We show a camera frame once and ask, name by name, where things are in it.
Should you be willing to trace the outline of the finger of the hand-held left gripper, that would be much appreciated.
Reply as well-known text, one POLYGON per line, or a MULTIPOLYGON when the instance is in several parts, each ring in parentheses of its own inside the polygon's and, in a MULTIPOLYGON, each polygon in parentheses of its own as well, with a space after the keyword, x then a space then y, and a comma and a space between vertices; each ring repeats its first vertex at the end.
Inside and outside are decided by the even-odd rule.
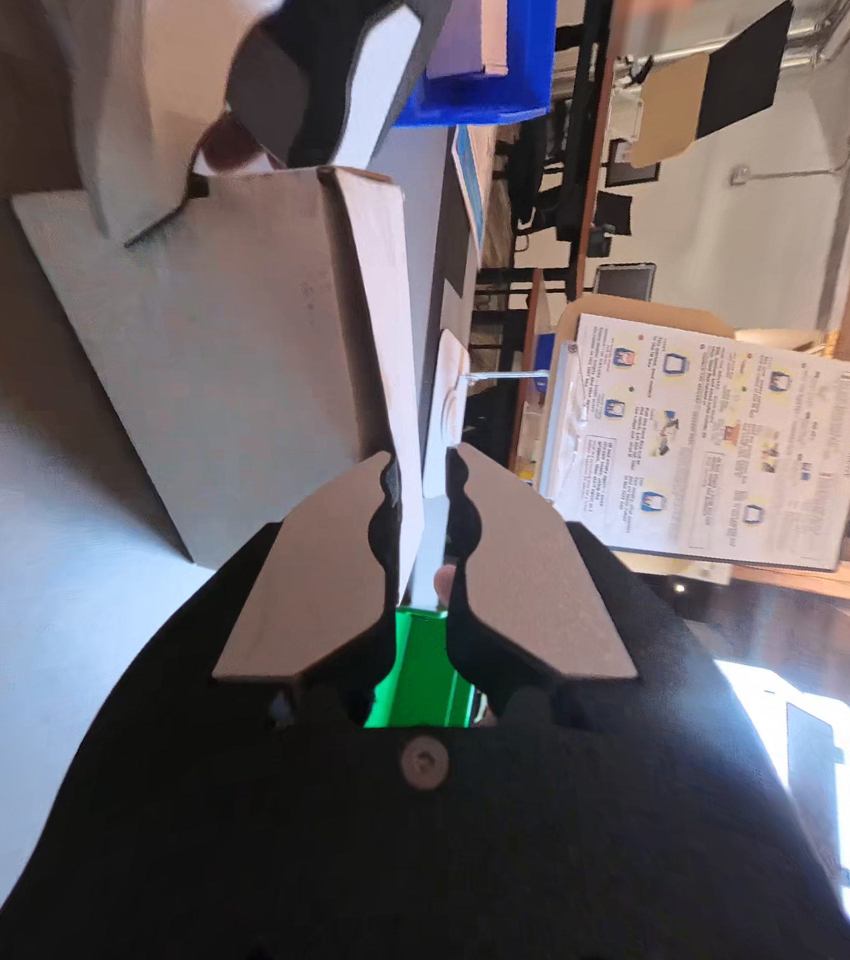
POLYGON ((179 210, 235 56, 281 1, 45 1, 71 77, 81 182, 125 246, 179 210))
POLYGON ((365 169, 426 71, 450 1, 288 1, 241 43, 226 108, 289 169, 365 169))

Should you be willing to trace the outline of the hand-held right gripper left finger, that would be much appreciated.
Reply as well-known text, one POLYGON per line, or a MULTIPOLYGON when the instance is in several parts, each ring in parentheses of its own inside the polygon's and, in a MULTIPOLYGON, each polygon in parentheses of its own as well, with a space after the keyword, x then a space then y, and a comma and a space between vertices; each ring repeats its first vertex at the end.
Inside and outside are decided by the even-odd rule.
POLYGON ((372 642, 397 603, 400 472, 378 452, 297 505, 213 670, 219 682, 309 681, 372 642))

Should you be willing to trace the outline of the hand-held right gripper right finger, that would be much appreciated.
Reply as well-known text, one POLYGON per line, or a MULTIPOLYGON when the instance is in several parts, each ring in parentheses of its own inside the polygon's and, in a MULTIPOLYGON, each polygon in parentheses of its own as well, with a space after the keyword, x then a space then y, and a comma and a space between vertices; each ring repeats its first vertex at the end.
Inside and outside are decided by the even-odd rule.
POLYGON ((467 443, 448 450, 446 468, 455 669, 486 695, 638 678, 560 514, 467 443))

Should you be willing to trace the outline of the white cardboard box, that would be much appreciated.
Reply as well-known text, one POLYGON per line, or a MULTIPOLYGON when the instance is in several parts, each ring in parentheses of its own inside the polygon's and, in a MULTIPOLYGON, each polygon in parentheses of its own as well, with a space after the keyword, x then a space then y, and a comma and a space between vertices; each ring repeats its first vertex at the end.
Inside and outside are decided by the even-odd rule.
POLYGON ((405 590, 424 516, 400 186, 345 167, 213 178, 131 246, 81 191, 11 204, 197 565, 385 450, 405 590))

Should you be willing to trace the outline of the pale lavender box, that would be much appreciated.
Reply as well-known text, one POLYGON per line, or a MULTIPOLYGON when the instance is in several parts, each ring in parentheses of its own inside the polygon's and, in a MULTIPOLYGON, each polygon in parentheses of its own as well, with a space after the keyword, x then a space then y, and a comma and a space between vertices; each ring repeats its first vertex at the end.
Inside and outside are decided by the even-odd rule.
POLYGON ((506 76, 508 8, 507 1, 453 1, 426 76, 506 76))

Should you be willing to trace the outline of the green plastic bin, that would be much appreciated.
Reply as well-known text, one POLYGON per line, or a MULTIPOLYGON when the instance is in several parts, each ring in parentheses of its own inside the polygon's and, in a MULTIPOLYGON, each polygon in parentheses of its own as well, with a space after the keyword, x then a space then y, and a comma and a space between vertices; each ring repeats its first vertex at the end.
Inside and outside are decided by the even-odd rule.
POLYGON ((466 729, 489 718, 486 696, 448 658, 446 625, 444 611, 397 610, 395 663, 374 690, 367 729, 466 729))

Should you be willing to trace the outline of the blue plastic bin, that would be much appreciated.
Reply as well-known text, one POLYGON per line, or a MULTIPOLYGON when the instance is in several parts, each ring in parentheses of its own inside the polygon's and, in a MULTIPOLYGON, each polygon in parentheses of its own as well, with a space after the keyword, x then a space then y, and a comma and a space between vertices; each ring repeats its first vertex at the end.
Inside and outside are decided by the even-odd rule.
POLYGON ((451 128, 514 124, 551 106, 558 3, 506 3, 506 71, 481 70, 447 77, 422 74, 393 125, 451 128))

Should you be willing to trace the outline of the blue-edged flat pad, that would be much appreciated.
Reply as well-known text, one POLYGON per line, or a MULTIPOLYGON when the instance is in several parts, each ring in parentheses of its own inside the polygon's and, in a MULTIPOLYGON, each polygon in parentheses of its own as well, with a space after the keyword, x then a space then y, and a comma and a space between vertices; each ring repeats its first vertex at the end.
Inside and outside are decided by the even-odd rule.
POLYGON ((478 265, 481 264, 486 233, 497 140, 498 128, 494 125, 458 125, 454 129, 452 138, 451 156, 470 225, 471 238, 476 249, 478 265))

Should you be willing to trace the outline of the small dark monitor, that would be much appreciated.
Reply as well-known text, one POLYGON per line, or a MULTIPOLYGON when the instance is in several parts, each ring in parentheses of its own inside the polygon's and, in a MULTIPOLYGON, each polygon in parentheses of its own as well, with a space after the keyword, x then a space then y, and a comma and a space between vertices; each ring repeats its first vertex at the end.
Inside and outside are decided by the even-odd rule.
POLYGON ((592 292, 596 295, 650 302, 657 265, 652 262, 605 263, 595 272, 592 292))

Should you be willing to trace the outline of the brown and black cardboard panel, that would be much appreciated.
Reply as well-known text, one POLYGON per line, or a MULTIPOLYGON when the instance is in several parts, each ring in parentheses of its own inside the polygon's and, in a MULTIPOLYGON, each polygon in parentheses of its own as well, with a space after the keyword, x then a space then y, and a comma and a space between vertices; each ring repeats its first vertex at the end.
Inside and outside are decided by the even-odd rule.
POLYGON ((641 88, 630 164, 671 160, 696 141, 770 109, 793 14, 793 2, 782 2, 717 50, 652 70, 641 88))

